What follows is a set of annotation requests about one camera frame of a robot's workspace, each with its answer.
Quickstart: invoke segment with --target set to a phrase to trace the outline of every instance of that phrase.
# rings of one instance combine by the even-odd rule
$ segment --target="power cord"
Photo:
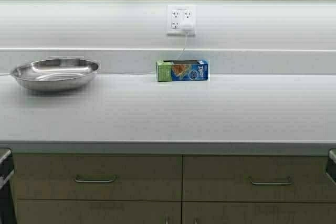
[[[179,60],[182,57],[182,55],[183,55],[183,53],[185,51],[185,48],[187,46],[189,30],[183,30],[183,31],[184,31],[184,35],[185,35],[184,47],[183,47],[181,53],[179,54],[179,56],[177,57],[176,60]],[[146,72],[146,73],[127,73],[127,72],[119,72],[119,73],[117,73],[117,72],[114,72],[114,73],[106,73],[106,74],[134,74],[134,75],[140,75],[140,74],[154,74],[154,73],[155,73],[155,71]]]

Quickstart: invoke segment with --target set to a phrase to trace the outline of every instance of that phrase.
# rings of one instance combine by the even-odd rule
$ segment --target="countertop edge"
[[[13,153],[325,156],[332,143],[13,143],[0,148]]]

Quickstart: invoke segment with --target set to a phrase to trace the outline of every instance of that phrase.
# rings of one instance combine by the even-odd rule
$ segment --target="white wall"
[[[188,40],[184,57],[216,62],[213,72],[332,70],[333,0],[0,0],[0,72],[30,60],[78,54],[118,63],[118,69],[103,72],[150,71],[156,59],[174,58],[184,44],[182,37],[166,35],[168,4],[196,5],[197,35]],[[275,60],[265,65],[268,55]],[[140,59],[148,64],[140,70],[130,66]]]

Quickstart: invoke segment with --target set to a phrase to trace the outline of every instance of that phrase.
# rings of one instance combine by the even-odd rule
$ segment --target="white cable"
[[[188,34],[189,34],[189,32],[188,32],[188,31],[185,31],[184,34],[185,34],[184,47],[183,47],[183,49],[182,49],[180,55],[178,56],[178,58],[177,58],[176,60],[179,60],[179,59],[181,58],[181,56],[183,55],[183,53],[184,53],[184,51],[185,51],[185,48],[186,48],[186,46],[187,46],[187,41],[188,41]],[[136,74],[136,75],[138,75],[138,74],[153,74],[153,73],[155,73],[155,71],[147,72],[147,73],[127,73],[127,72],[116,73],[116,72],[114,72],[114,73],[102,73],[102,74]]]
[[[182,52],[180,53],[180,55],[178,56],[178,58],[177,58],[176,60],[179,60],[180,57],[183,55],[183,53],[184,53],[184,51],[185,51],[185,47],[187,46],[187,41],[188,41],[188,34],[189,34],[189,32],[186,31],[186,32],[185,32],[185,40],[184,40],[184,47],[183,47],[183,50],[182,50]]]

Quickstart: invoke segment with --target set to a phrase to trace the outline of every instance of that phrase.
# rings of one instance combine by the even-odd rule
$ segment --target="oven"
[[[0,224],[16,224],[10,178],[14,174],[12,152],[0,149]]]

